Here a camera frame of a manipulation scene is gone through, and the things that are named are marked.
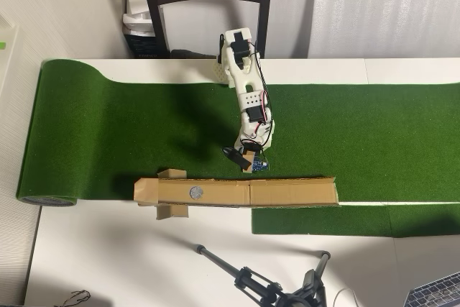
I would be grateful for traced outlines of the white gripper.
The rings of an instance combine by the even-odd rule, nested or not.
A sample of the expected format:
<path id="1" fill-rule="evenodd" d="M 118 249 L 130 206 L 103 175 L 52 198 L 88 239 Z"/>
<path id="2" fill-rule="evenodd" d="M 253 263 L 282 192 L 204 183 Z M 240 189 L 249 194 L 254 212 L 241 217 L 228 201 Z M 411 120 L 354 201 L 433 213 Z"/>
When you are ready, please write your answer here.
<path id="1" fill-rule="evenodd" d="M 267 123 L 243 122 L 235 141 L 235 149 L 238 151 L 263 151 L 271 146 L 274 130 L 275 122 L 273 120 Z"/>

